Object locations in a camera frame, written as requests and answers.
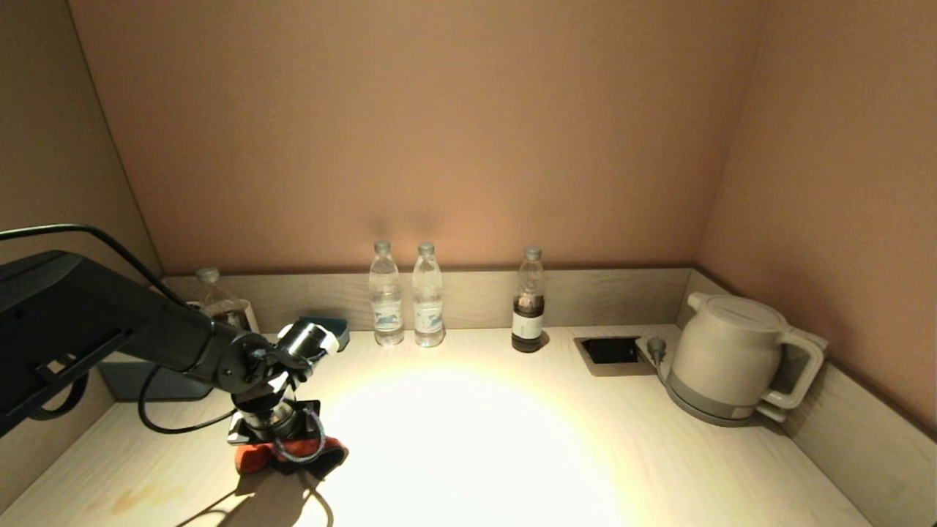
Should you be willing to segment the recessed black socket box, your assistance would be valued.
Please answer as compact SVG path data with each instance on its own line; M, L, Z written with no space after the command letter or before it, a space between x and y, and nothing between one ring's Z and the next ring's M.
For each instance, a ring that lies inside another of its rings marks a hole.
M573 340L586 369L597 378L656 375L639 346L639 336L577 337Z

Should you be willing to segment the small dark drink bottle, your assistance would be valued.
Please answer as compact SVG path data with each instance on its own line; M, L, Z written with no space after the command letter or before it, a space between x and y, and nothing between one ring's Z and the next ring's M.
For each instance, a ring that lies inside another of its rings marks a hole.
M541 247L529 246L524 250L512 306L512 347L527 354L538 351L542 347L545 313L545 268Z

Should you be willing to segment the white electric kettle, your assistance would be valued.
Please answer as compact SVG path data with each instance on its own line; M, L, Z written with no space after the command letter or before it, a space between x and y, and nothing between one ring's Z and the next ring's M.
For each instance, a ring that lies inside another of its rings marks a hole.
M783 423L806 397L824 363L827 341L791 326L783 314L754 300L729 294L688 296L695 313L684 327L670 370L697 375L735 374L769 385L756 413ZM771 387L783 348L805 351L807 359L788 392Z

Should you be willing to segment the large dark drink bottle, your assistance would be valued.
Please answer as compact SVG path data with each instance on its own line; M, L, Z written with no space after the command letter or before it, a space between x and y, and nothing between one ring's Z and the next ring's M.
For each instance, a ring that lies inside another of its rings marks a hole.
M227 326L252 330L247 303L221 286L221 273L215 267L204 267L196 271L202 285L200 306L202 313Z

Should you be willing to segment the small blue tray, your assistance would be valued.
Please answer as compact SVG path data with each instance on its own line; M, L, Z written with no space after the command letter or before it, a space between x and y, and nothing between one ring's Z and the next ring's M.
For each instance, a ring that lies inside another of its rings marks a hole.
M349 344L348 321L345 318L312 316L305 315L299 318L300 321L309 321L309 323L322 326L325 330L331 332L338 342L338 353L344 351Z

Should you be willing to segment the clear water bottle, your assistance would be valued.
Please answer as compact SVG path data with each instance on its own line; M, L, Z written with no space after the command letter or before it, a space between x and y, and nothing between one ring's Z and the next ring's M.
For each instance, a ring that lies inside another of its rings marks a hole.
M388 241L375 242L374 251L368 277L374 336L382 347L392 347L404 333L400 274Z
M431 242L418 246L418 258L411 275L414 338L425 348L438 346L445 337L443 323L443 277Z

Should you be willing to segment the orange microfibre cloth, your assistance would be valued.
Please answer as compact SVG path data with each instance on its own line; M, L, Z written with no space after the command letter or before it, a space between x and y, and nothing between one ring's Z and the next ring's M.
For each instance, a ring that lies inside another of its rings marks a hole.
M304 439L285 442L285 450L296 457L311 456L318 452L318 457L307 464L296 464L286 460L275 451L274 444L255 444L238 446L235 453L235 468L241 476L260 474L262 471L277 471L284 476L304 471L318 481L325 480L329 474L347 460L349 450L341 441L327 436L324 443L318 439Z

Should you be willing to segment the grey kettle base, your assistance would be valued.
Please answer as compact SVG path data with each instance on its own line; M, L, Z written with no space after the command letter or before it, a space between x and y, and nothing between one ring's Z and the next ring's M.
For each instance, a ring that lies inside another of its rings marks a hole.
M735 374L679 373L670 370L665 388L680 409L703 422L720 427L744 427L769 391L767 383Z

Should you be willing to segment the blue tissue box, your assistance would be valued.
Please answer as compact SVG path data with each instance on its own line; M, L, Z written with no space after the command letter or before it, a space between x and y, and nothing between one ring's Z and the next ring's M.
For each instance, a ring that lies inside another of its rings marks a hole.
M151 362L117 354L98 364L104 383L118 403L134 403L143 390L143 382L154 370ZM213 388L188 379L181 373L160 368L147 389L147 400L157 403L195 401L207 397Z

